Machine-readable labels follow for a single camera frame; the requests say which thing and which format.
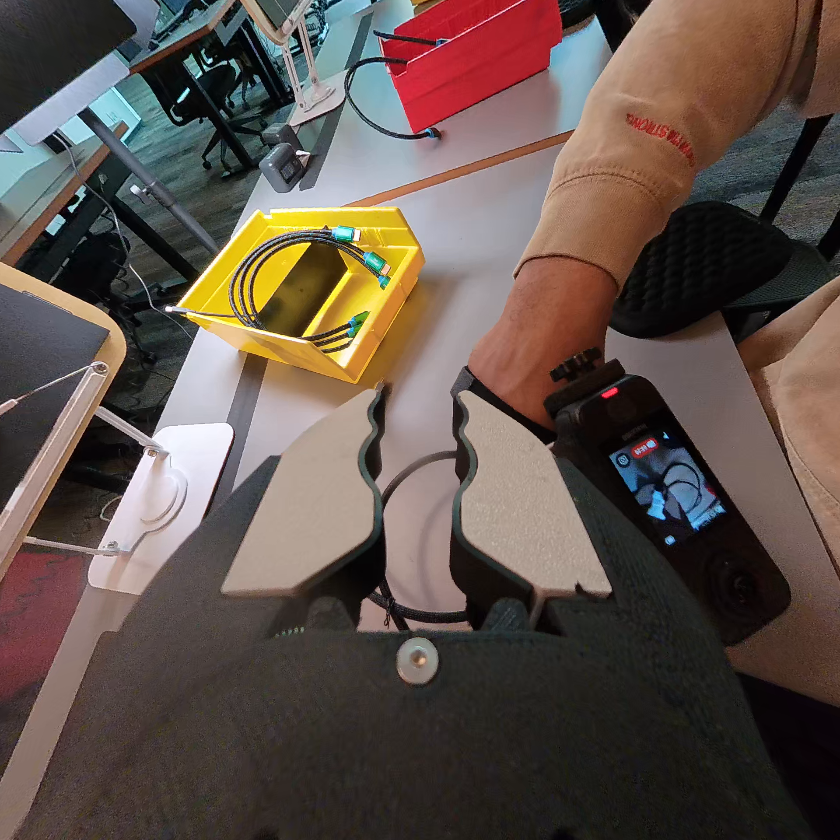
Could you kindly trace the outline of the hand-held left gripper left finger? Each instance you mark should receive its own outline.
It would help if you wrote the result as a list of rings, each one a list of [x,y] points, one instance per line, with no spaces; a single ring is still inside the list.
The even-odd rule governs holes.
[[[386,389],[362,390],[302,432],[276,466],[221,584],[236,602],[278,600],[305,613],[341,604],[359,625],[385,578],[382,471]]]

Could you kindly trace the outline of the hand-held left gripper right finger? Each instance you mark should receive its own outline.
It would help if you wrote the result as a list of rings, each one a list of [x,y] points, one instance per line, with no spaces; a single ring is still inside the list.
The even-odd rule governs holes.
[[[525,426],[464,391],[455,397],[466,456],[452,514],[450,571],[483,610],[514,598],[531,627],[546,603],[613,588],[550,448]]]

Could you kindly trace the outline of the yellow plastic bin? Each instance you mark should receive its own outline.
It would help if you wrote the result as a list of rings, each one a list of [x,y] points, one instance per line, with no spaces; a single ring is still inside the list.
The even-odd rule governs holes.
[[[308,334],[267,332],[259,311],[308,244],[337,249],[347,271]],[[417,237],[394,206],[257,210],[173,312],[237,350],[358,384],[424,265]]]

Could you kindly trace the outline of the person's right forearm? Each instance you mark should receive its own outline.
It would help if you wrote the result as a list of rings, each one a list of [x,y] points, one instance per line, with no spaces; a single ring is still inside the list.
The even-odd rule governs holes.
[[[698,174],[782,100],[838,113],[838,68],[838,2],[651,2],[591,89],[516,272],[572,258],[622,288]]]

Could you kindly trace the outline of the person's right hand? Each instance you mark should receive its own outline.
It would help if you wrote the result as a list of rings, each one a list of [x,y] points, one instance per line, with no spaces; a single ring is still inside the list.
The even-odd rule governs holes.
[[[562,385],[551,371],[583,351],[603,351],[609,319],[606,313],[536,323],[503,316],[472,350],[457,389],[478,395],[548,443],[556,433],[544,401]]]

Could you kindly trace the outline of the person's beige hoodie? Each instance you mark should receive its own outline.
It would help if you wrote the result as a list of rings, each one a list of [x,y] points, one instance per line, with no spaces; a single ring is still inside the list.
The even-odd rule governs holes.
[[[738,346],[826,551],[839,565],[839,278]]]

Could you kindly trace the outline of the black bin divider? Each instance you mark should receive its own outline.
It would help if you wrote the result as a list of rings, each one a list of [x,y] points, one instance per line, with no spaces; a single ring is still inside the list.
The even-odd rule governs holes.
[[[326,244],[308,244],[285,279],[259,311],[265,331],[292,338],[309,333],[347,267],[341,253]]]

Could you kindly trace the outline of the red floor bag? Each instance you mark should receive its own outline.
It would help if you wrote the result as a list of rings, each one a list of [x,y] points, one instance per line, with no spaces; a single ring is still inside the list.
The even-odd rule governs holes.
[[[53,665],[84,588],[80,553],[21,550],[1,588],[2,729],[31,708]]]

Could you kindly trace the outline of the small grey box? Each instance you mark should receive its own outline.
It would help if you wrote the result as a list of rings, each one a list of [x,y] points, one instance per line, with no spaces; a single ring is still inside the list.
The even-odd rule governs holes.
[[[259,169],[276,193],[288,193],[305,174],[311,153],[303,148],[296,131],[288,124],[271,124],[263,137],[269,152],[259,162]]]

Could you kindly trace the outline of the wooden desk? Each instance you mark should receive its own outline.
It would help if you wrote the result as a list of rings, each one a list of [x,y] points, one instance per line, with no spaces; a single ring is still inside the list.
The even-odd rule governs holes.
[[[266,117],[291,104],[291,88],[240,2],[185,2],[130,59],[129,74],[144,81],[169,120],[165,110],[173,94],[174,70],[184,65],[199,76],[222,64],[230,64],[238,74],[232,96],[237,113],[250,107]],[[234,147],[237,151],[247,151],[242,137]]]
[[[134,212],[117,193],[129,177],[128,168],[111,155],[96,137],[71,148],[74,161],[85,183],[99,183],[100,174],[108,177],[99,190],[108,198],[121,224],[138,236],[184,280],[193,281],[198,272],[152,226]],[[47,230],[81,188],[65,151],[27,171],[1,199],[1,258],[16,266],[36,240]]]

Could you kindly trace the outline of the black office chair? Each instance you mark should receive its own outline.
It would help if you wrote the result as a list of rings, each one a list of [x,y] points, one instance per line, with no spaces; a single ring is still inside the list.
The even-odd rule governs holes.
[[[256,163],[249,153],[244,148],[236,150],[235,146],[241,135],[256,137],[267,146],[264,133],[268,121],[263,113],[250,107],[240,113],[235,111],[232,96],[238,84],[237,71],[230,64],[222,64],[194,76],[184,65],[179,65],[174,73],[173,94],[165,110],[169,120],[177,128],[193,122],[213,125],[211,139],[201,154],[203,168],[212,169],[209,155],[218,150],[222,177],[254,169]]]

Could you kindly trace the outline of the red plastic bin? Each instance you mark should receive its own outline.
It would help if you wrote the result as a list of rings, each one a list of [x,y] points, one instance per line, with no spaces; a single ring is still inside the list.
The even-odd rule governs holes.
[[[562,34],[556,1],[445,1],[377,38],[419,133],[546,70]]]

